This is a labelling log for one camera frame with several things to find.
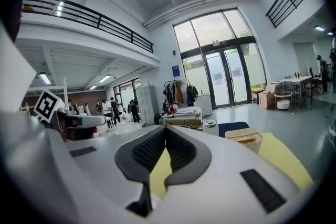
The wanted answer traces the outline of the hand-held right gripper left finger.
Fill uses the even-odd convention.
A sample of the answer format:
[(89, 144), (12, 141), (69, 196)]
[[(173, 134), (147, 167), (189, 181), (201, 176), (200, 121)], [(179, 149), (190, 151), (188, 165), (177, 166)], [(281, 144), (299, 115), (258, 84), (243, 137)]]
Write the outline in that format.
[(40, 223), (160, 223), (137, 213), (150, 195), (129, 182), (138, 195), (118, 205), (98, 189), (77, 165), (61, 135), (36, 118), (1, 113), (1, 168), (14, 191)]

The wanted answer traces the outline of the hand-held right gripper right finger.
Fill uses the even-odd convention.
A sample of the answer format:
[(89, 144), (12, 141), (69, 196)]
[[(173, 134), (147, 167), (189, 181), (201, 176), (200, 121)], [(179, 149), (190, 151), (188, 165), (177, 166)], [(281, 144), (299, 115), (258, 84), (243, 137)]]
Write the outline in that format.
[(289, 205), (297, 186), (279, 169), (237, 142), (175, 126), (212, 153), (207, 170), (193, 183), (170, 186), (151, 213), (155, 223), (279, 223), (285, 208), (267, 213), (241, 173), (254, 169)]

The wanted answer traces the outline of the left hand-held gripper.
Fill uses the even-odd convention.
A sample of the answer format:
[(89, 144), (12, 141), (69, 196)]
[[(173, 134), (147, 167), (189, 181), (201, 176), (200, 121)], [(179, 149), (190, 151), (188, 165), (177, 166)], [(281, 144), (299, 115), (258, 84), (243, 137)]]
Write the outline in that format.
[(64, 141), (94, 138), (95, 127), (106, 123), (103, 116), (70, 113), (62, 99), (48, 90), (39, 96), (34, 114), (45, 128), (57, 131)]

